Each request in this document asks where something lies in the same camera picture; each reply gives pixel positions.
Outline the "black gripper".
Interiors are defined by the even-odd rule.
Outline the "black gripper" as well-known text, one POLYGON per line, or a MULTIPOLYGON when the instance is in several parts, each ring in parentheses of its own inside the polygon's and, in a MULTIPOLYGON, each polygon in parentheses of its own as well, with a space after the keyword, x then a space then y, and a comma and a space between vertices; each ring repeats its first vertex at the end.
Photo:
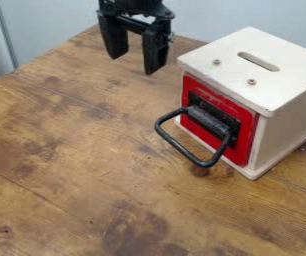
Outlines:
POLYGON ((141 34, 145 74, 164 67, 173 42, 174 13, 162 0, 98 0, 97 18, 108 54, 117 59, 128 52, 128 32, 141 34))

